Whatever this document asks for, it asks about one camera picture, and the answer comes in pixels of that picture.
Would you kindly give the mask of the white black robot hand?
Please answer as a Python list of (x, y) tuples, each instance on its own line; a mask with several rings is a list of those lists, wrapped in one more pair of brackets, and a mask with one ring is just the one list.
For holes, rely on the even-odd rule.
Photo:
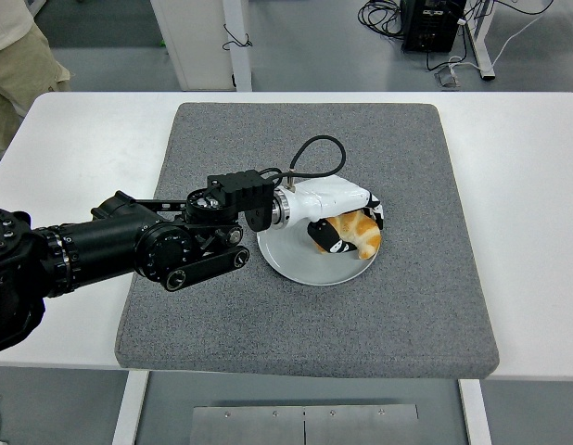
[(273, 224), (290, 227), (306, 220), (307, 234), (324, 253), (355, 250), (369, 260), (381, 244), (384, 211), (370, 191), (336, 175), (309, 179), (274, 191)]

